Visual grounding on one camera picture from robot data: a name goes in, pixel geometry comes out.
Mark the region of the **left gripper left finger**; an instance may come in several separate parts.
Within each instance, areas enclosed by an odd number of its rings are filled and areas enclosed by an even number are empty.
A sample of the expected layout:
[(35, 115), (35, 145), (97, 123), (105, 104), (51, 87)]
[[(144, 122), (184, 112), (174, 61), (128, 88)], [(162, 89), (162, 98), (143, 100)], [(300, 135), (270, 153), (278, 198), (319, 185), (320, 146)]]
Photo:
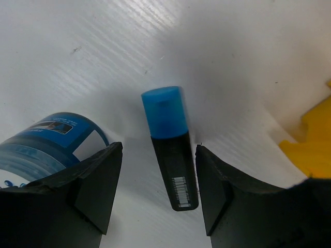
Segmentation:
[(1, 189), (1, 247), (99, 247), (122, 158), (114, 142), (73, 167)]

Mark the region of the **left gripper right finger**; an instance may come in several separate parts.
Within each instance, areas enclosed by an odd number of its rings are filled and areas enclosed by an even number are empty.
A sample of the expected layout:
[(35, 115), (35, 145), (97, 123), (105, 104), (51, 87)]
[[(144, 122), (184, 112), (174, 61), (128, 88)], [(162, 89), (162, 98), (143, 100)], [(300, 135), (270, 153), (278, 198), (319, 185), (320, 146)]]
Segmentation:
[(330, 247), (330, 180), (309, 178), (283, 189), (202, 145), (195, 163), (212, 247)]

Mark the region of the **blue cap black highlighter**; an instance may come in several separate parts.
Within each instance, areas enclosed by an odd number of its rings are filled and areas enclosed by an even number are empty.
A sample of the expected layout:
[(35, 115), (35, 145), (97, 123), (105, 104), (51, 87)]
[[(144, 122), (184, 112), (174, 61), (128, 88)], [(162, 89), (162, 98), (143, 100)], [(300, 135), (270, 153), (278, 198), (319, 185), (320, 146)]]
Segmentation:
[(194, 210), (199, 199), (182, 90), (162, 87), (142, 93), (141, 98), (171, 207)]

